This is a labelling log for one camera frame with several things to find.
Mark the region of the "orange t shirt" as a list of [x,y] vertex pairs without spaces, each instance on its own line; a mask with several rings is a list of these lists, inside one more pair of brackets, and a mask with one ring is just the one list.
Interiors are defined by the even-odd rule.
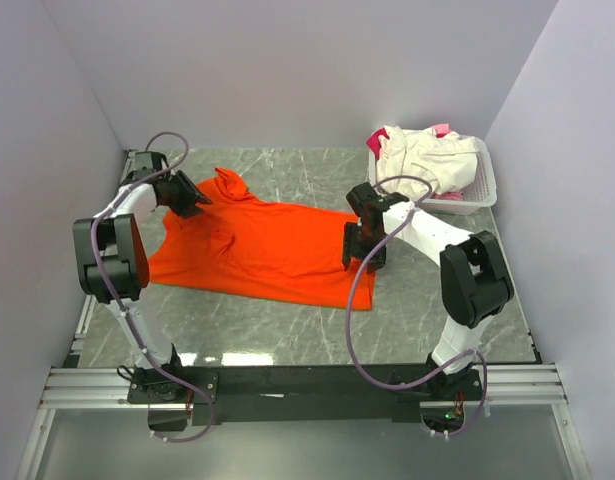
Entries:
[[351,213],[258,199],[234,171],[198,185],[201,214],[168,212],[166,237],[149,259],[155,284],[266,300],[369,311],[376,277],[342,263]]

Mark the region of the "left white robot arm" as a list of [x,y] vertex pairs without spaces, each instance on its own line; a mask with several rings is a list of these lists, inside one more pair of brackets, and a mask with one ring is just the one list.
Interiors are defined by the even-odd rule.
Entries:
[[111,203],[72,227],[82,290],[116,318],[139,356],[138,367],[161,367],[151,389],[166,402],[184,395],[187,378],[175,369],[180,366],[176,349],[143,299],[150,269],[139,225],[158,207],[187,220],[201,215],[210,203],[184,172],[172,171],[164,154],[139,151]]

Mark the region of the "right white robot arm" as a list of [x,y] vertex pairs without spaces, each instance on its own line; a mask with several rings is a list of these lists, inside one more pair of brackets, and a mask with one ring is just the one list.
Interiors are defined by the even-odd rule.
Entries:
[[385,265],[387,243],[398,238],[439,268],[441,298],[447,313],[440,340],[429,356],[431,370],[401,388],[426,382],[434,397],[451,397],[461,386],[460,374],[478,356],[478,345],[487,326],[514,296],[497,237],[487,230],[472,233],[454,227],[425,212],[422,199],[410,200],[401,193],[380,195],[368,182],[352,188],[346,200],[358,220],[345,225],[343,267],[348,269],[352,260],[360,262],[345,312],[345,336],[352,363],[370,383],[388,390],[398,388],[369,375],[358,360],[351,338],[352,306],[361,277]]

